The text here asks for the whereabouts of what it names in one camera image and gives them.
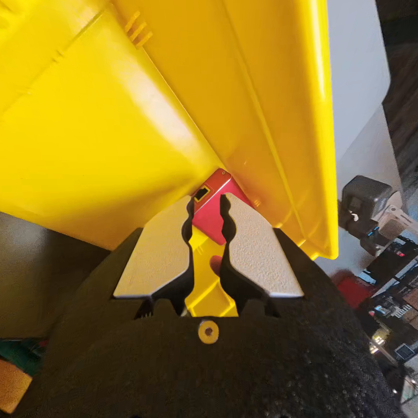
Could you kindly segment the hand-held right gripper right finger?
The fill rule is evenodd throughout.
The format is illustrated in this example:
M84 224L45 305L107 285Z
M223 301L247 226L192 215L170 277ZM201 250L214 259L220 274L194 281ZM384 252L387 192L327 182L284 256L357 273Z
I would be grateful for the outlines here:
M252 300L267 315L279 315L276 300L305 296L274 228L261 214L231 192L220 197L220 214L226 240L220 282L238 315Z

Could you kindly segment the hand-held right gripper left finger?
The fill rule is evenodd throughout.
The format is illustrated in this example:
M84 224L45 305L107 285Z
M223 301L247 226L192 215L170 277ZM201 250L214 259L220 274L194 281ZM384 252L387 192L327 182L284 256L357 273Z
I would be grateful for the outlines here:
M194 289L190 245L194 202L185 196L156 214L143 228L113 292L115 299L170 300L178 315Z

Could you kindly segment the yellow plastic bin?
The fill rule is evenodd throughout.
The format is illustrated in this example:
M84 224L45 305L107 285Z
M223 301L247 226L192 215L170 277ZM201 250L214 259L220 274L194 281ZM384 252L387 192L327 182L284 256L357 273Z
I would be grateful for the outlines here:
M87 321L175 311L113 292L144 226L218 168L304 292L269 316L313 317L332 287L313 260L338 255L333 125L327 1L1 1L1 212L112 250L75 296ZM199 289L226 243L193 224L189 243L185 308L229 316Z

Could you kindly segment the red ethernet splitter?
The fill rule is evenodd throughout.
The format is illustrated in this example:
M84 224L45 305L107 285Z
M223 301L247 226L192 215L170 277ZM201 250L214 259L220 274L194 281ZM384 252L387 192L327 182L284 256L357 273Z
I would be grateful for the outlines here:
M192 194L194 201L192 224L219 245L226 243L222 234L223 218L220 213L220 198L228 192L253 207L232 175L223 168L214 171Z

